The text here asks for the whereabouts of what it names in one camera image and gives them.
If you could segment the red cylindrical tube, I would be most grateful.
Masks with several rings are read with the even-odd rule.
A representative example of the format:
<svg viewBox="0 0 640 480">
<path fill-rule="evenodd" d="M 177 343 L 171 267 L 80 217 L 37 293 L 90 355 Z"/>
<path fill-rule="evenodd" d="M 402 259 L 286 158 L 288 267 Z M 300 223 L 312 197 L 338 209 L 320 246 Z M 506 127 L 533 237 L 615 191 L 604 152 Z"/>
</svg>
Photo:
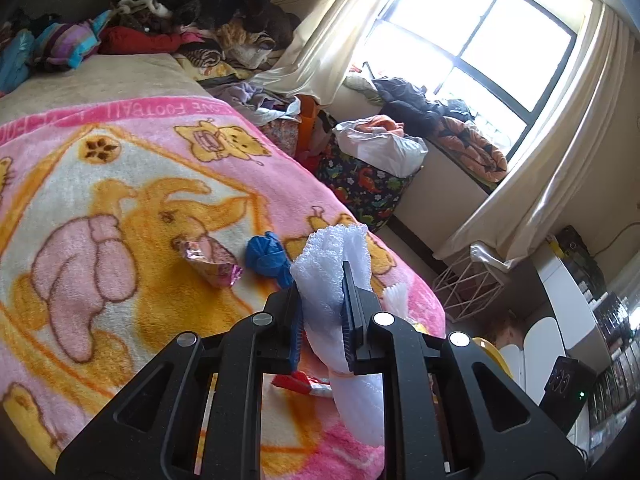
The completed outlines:
<svg viewBox="0 0 640 480">
<path fill-rule="evenodd" d="M 318 396 L 319 398 L 332 398 L 333 396 L 331 385 L 327 380 L 308 376 L 300 370 L 296 370 L 291 375 L 274 376 L 271 385 L 303 396 Z"/>
</svg>

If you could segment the purple yellow snack bag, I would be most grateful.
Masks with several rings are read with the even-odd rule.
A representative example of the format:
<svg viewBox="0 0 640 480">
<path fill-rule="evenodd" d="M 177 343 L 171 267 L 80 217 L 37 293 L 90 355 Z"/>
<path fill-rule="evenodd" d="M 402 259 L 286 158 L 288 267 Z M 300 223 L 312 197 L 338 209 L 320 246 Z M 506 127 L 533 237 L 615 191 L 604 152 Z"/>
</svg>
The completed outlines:
<svg viewBox="0 0 640 480">
<path fill-rule="evenodd" d="M 230 288 L 243 274 L 235 255 L 209 235 L 196 240 L 176 240 L 181 257 L 213 287 Z"/>
</svg>

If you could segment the blue paper ball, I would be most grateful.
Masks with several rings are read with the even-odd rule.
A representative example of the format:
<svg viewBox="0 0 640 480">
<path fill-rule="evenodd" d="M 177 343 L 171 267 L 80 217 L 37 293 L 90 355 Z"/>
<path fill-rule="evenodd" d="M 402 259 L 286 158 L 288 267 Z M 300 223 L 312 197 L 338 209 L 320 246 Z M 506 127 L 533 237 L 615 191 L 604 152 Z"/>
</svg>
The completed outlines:
<svg viewBox="0 0 640 480">
<path fill-rule="evenodd" d="M 282 243 L 271 231 L 253 236 L 246 245 L 245 264 L 255 273 L 274 278 L 280 288 L 294 284 L 291 261 Z"/>
</svg>

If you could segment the white yarn tassel bundle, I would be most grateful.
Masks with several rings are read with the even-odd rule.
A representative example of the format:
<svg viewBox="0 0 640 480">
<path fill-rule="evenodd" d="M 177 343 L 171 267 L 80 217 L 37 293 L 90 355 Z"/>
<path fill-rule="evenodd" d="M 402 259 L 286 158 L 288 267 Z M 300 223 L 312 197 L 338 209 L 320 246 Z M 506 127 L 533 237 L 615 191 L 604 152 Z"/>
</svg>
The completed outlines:
<svg viewBox="0 0 640 480">
<path fill-rule="evenodd" d="M 385 311 L 407 322 L 412 322 L 409 314 L 409 291 L 405 283 L 385 287 L 382 292 L 382 301 Z"/>
</svg>

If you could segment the yellow rimmed trash bin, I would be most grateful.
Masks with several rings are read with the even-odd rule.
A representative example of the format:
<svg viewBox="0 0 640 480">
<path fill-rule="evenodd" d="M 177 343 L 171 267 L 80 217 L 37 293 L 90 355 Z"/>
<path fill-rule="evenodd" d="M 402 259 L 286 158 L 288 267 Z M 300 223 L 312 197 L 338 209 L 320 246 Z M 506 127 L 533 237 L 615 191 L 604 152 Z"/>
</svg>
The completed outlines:
<svg viewBox="0 0 640 480">
<path fill-rule="evenodd" d="M 510 367 L 500 351 L 488 340 L 474 337 L 473 341 L 500 367 L 510 378 L 513 377 Z"/>
</svg>

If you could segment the white dresser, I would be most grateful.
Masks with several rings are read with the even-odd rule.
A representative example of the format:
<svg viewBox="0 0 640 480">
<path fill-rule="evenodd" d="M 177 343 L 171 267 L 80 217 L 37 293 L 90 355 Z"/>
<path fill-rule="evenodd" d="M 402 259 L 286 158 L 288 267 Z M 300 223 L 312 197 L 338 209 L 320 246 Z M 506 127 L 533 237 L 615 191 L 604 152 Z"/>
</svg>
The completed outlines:
<svg viewBox="0 0 640 480">
<path fill-rule="evenodd" d="M 598 326 L 592 305 L 570 270 L 544 244 L 533 254 L 538 281 L 549 312 L 538 316 L 520 344 L 507 344 L 500 354 L 515 382 L 539 403 L 553 379 L 553 393 L 582 407 L 567 439 L 580 448 L 589 444 L 587 401 L 598 375 L 612 364 L 608 344 Z"/>
</svg>

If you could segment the black box on dresser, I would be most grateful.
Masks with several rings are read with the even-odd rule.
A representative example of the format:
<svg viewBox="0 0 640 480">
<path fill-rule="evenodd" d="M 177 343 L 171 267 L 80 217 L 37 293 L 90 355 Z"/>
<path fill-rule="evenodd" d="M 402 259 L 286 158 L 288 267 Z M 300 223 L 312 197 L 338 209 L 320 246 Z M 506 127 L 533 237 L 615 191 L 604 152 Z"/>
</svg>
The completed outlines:
<svg viewBox="0 0 640 480">
<path fill-rule="evenodd" d="M 602 270 L 574 226 L 566 226 L 551 235 L 550 245 L 576 284 L 590 292 L 593 299 L 599 299 L 606 292 Z"/>
</svg>

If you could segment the pink bear fleece blanket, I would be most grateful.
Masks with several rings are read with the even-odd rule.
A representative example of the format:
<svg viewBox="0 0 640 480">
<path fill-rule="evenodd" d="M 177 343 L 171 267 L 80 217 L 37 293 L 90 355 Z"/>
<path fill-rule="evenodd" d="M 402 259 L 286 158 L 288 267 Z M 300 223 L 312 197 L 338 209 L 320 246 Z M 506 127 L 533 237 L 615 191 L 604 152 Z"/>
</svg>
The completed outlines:
<svg viewBox="0 0 640 480">
<path fill-rule="evenodd" d="M 1 474 L 45 479 L 63 448 L 176 335 L 228 330 L 277 289 L 209 285 L 185 240 L 243 263 L 349 224 L 340 198 L 230 106 L 163 96 L 1 124 Z"/>
</svg>

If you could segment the right cream curtain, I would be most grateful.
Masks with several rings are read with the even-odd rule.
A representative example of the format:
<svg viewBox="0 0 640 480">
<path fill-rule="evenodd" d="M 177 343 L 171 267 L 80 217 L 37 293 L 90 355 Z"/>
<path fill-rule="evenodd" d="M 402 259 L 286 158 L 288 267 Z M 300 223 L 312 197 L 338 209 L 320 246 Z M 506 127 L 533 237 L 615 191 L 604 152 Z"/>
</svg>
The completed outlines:
<svg viewBox="0 0 640 480">
<path fill-rule="evenodd" d="M 536 250 L 585 181 L 633 53 L 630 28 L 602 6 L 585 56 L 535 140 L 488 199 L 434 251 L 437 259 L 483 243 L 512 268 Z"/>
</svg>

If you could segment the cream curtain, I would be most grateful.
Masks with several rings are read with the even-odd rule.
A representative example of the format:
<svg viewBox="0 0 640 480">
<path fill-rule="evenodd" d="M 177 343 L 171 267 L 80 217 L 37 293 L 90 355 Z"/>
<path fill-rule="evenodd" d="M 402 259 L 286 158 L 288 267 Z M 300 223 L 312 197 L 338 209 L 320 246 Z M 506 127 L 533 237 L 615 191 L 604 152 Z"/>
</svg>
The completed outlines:
<svg viewBox="0 0 640 480">
<path fill-rule="evenodd" d="M 334 101 L 358 42 L 388 0 L 316 0 L 273 68 L 250 78 L 274 93 Z"/>
<path fill-rule="evenodd" d="M 585 56 L 535 140 L 488 199 L 434 251 L 437 259 L 483 243 L 512 268 L 536 250 L 585 181 L 633 53 L 630 28 L 602 6 Z"/>
</svg>

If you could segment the dinosaur print laundry basket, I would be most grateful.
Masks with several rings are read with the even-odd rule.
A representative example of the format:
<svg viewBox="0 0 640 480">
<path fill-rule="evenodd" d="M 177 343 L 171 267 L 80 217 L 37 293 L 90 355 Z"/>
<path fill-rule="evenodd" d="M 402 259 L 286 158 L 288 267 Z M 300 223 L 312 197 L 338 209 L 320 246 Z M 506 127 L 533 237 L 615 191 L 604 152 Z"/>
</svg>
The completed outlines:
<svg viewBox="0 0 640 480">
<path fill-rule="evenodd" d="M 418 174 L 395 177 L 340 150 L 335 136 L 320 153 L 317 179 L 371 232 L 392 218 L 401 197 Z"/>
</svg>

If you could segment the orange patterned folded blanket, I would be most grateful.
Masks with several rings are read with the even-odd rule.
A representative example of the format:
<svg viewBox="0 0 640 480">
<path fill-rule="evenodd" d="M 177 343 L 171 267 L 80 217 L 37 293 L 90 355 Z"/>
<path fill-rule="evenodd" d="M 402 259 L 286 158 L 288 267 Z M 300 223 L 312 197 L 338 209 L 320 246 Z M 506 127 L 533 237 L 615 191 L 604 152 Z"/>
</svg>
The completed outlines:
<svg viewBox="0 0 640 480">
<path fill-rule="evenodd" d="M 466 170 L 486 182 L 499 183 L 508 172 L 506 156 L 480 133 L 472 120 L 462 122 L 444 116 L 435 141 Z"/>
</svg>

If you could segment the black jacket on sill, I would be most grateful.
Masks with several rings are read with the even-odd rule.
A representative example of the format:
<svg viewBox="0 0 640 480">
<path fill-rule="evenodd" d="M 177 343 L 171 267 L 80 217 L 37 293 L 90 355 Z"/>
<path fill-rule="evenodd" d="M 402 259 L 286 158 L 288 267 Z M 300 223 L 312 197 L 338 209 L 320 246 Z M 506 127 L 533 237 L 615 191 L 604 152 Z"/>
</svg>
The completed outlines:
<svg viewBox="0 0 640 480">
<path fill-rule="evenodd" d="M 434 134 L 448 107 L 438 101 L 430 101 L 425 92 L 401 78 L 372 80 L 378 96 L 383 101 L 381 114 L 394 122 L 404 124 L 405 133 L 425 138 Z"/>
</svg>

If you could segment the floral fabric bag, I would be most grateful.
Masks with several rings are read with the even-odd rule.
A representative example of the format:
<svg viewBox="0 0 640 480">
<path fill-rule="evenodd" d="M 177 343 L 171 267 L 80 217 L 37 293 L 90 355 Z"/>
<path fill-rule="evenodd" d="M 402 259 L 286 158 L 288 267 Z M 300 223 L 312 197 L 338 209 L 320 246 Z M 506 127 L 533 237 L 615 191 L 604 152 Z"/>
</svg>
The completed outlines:
<svg viewBox="0 0 640 480">
<path fill-rule="evenodd" d="M 288 156 L 294 157 L 297 148 L 299 122 L 278 118 L 259 127 L 259 130 Z"/>
</svg>

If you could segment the orange bag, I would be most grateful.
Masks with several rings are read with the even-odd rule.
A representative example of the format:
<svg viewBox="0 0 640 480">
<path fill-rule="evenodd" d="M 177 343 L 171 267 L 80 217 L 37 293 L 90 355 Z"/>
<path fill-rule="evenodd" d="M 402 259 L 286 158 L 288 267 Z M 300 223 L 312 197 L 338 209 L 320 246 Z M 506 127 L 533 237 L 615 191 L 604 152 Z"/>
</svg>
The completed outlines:
<svg viewBox="0 0 640 480">
<path fill-rule="evenodd" d="M 311 137 L 314 133 L 314 126 L 321 110 L 321 106 L 312 96 L 304 94 L 297 95 L 300 102 L 298 138 L 296 145 L 296 155 L 308 152 L 311 144 Z"/>
</svg>

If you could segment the left cream curtain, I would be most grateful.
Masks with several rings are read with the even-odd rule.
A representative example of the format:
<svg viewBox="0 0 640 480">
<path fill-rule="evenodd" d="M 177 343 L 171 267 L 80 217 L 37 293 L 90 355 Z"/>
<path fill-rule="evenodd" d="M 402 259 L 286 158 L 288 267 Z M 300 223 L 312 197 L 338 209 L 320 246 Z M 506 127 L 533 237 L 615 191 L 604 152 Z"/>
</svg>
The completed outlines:
<svg viewBox="0 0 640 480">
<path fill-rule="evenodd" d="M 334 101 L 358 42 L 388 0 L 316 0 L 273 68 L 250 78 L 274 93 Z"/>
</svg>

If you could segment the striped purple blue cloth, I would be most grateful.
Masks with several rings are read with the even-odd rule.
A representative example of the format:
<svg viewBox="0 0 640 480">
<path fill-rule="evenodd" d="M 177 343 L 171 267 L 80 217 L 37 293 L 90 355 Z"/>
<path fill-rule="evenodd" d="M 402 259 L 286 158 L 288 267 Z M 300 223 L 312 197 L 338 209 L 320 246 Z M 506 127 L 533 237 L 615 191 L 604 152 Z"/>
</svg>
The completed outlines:
<svg viewBox="0 0 640 480">
<path fill-rule="evenodd" d="M 30 66 L 38 72 L 76 70 L 99 49 L 101 34 L 112 15 L 111 10 L 106 10 L 80 23 L 47 26 L 34 41 Z"/>
</svg>

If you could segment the window frame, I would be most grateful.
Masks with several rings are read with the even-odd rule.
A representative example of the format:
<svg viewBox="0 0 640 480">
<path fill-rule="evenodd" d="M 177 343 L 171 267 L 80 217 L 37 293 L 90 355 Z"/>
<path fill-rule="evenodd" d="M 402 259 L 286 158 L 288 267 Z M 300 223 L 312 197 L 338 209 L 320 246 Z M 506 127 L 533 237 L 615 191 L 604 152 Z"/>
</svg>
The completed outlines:
<svg viewBox="0 0 640 480">
<path fill-rule="evenodd" d="M 512 157 L 559 83 L 591 0 L 388 0 L 358 53 L 375 78 L 459 99 Z"/>
</svg>

